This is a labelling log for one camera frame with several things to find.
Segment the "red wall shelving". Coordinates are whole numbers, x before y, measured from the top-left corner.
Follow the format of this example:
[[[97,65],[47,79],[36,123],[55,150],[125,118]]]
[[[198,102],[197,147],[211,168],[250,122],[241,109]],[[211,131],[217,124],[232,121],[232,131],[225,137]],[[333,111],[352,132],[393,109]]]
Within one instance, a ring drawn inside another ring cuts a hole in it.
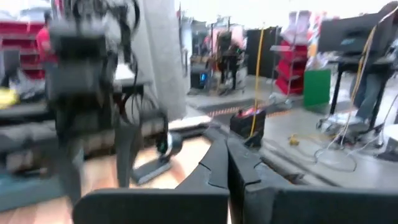
[[[36,35],[43,22],[0,21],[0,49],[18,50],[23,71],[29,78],[44,79]]]

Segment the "teal plastic bin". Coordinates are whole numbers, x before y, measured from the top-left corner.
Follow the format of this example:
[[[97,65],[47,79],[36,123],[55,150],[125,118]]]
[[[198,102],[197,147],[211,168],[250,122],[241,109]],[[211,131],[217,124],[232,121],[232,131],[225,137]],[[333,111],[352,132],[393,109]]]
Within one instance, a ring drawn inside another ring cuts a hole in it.
[[[18,178],[0,174],[0,212],[65,196],[58,177]]]

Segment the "green box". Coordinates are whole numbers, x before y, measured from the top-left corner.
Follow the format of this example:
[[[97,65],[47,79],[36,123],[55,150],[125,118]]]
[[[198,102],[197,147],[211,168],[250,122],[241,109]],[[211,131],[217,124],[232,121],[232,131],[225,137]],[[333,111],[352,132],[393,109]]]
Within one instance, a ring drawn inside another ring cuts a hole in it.
[[[303,105],[313,107],[329,103],[331,70],[307,70],[304,73]]]

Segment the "yellow object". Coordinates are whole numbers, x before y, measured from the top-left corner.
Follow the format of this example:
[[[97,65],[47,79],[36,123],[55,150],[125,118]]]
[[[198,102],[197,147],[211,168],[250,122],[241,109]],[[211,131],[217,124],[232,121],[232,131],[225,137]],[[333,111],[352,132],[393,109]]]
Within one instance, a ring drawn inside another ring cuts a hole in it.
[[[0,88],[0,110],[11,107],[19,102],[19,95],[15,90]]]

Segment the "black floor box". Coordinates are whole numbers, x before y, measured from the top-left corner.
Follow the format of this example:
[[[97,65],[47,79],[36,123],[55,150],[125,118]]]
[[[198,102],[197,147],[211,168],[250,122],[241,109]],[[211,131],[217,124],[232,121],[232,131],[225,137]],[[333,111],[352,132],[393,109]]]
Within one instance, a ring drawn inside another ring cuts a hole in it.
[[[266,115],[263,108],[255,110],[252,107],[239,110],[231,117],[229,128],[245,139],[244,143],[247,147],[259,148],[264,136]]]

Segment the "round black gauge on stand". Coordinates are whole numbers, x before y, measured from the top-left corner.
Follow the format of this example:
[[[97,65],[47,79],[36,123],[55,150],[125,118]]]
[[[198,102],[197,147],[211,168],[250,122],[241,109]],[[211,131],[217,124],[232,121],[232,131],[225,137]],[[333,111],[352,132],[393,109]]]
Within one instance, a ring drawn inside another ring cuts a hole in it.
[[[131,179],[136,185],[143,185],[171,168],[170,158],[177,155],[183,146],[183,139],[177,133],[161,134],[156,140],[157,157],[133,168]]]

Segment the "person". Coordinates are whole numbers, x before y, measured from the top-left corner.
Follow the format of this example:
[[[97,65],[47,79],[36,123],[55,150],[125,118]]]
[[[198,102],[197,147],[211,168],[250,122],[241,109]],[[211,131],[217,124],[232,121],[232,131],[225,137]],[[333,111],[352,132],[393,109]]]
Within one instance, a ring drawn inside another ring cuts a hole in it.
[[[354,95],[354,88],[356,85],[356,77],[354,77],[351,87],[350,95],[354,97],[354,106],[358,109],[356,117],[363,123],[372,116],[374,106],[377,101],[377,96],[382,88],[382,84],[386,78],[375,73],[363,73],[361,81],[356,94]]]
[[[40,62],[57,62],[57,57],[54,54],[50,42],[48,26],[52,20],[50,11],[44,12],[44,26],[36,35],[37,50],[39,53]]]

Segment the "black cabinet panel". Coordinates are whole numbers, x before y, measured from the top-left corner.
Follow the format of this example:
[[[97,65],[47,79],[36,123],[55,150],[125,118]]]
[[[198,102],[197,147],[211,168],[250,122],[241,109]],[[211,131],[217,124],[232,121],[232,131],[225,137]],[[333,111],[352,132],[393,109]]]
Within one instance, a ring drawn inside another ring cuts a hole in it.
[[[281,27],[268,27],[264,29],[262,48],[261,48],[261,61],[259,67],[259,75],[261,77],[272,78],[272,72],[274,70],[274,61],[276,60],[276,54],[271,51],[273,45],[279,45],[281,37],[279,36]],[[246,55],[247,68],[249,75],[256,74],[257,67],[257,54],[259,50],[259,41],[261,36],[260,29],[251,29],[246,31]]]

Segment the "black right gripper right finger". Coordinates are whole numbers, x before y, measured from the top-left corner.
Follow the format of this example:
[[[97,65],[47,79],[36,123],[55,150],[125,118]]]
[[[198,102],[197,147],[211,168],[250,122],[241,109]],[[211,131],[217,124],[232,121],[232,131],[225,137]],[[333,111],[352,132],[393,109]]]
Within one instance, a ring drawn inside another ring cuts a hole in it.
[[[237,139],[226,142],[233,224],[398,224],[398,193],[294,185]]]

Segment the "white draped cover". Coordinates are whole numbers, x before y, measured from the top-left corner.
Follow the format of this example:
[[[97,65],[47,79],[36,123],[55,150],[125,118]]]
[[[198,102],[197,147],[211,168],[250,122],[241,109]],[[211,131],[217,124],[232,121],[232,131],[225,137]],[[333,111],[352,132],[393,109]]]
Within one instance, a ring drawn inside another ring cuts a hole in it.
[[[289,44],[307,45],[311,36],[311,14],[308,10],[289,12],[289,23],[282,28],[280,36]]]

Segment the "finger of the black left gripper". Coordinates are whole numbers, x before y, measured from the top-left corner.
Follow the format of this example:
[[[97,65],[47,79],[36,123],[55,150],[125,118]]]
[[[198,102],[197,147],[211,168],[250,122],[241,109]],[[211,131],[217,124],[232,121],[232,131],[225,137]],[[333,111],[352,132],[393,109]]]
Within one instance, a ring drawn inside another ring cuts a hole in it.
[[[81,169],[84,163],[83,143],[79,139],[62,139],[58,155],[60,184],[71,204],[81,198]]]
[[[116,150],[116,171],[120,187],[129,187],[130,171],[132,169],[131,146],[139,127],[133,124],[115,129],[114,148]]]

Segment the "grey white column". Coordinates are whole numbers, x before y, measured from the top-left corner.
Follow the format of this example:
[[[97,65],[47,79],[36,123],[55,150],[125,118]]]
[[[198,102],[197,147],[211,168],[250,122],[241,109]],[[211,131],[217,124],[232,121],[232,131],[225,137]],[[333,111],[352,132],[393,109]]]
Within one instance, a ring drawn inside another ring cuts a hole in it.
[[[169,120],[186,115],[183,68],[174,0],[137,0],[141,10],[133,42],[139,69],[153,81],[155,96]]]

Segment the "red shelf rack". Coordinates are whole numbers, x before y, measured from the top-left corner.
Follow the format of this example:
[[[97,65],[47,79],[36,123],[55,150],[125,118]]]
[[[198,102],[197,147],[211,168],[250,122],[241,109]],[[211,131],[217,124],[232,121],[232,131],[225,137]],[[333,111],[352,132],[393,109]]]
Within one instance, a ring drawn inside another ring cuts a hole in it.
[[[286,40],[282,40],[280,46],[282,50],[278,51],[280,59],[275,68],[278,73],[275,84],[285,95],[301,95],[308,60],[307,46],[293,46]]]

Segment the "black desk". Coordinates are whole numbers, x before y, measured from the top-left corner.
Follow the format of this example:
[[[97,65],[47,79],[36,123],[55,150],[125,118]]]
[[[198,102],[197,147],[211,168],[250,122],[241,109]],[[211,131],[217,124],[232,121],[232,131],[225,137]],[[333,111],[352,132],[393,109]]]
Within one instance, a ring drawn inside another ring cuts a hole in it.
[[[333,115],[335,113],[335,108],[337,104],[337,99],[338,99],[338,92],[340,90],[340,82],[342,78],[342,74],[345,71],[350,71],[353,72],[355,68],[358,68],[358,63],[360,61],[360,57],[336,57],[332,60],[329,61],[329,63],[337,63],[338,64],[338,75],[336,79],[336,84],[335,84],[335,89],[333,93],[333,98],[331,102],[331,108],[330,108],[330,115]],[[393,56],[390,57],[382,57],[377,59],[372,65],[371,68],[369,68],[369,71],[374,74],[378,74],[379,76],[383,77],[383,82],[381,84],[381,89],[379,90],[379,93],[377,95],[377,101],[373,109],[373,114],[371,116],[370,122],[369,122],[369,128],[366,131],[360,132],[360,134],[365,134],[370,131],[375,130],[376,133],[380,133],[382,127],[384,126],[384,122],[375,125],[377,114],[380,109],[381,101],[382,101],[382,96],[384,94],[384,90],[386,87],[386,83],[388,79],[392,76],[394,73],[394,61]]]

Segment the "black monitor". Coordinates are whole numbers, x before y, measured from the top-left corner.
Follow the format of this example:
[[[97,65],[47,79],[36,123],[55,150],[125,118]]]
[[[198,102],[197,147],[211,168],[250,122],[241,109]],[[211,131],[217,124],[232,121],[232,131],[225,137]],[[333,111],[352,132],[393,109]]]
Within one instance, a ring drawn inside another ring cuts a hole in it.
[[[397,28],[398,11],[388,17],[374,13],[323,21],[318,40],[318,51],[359,55],[363,52],[370,32],[375,29],[369,53],[373,57],[382,57],[391,45]]]

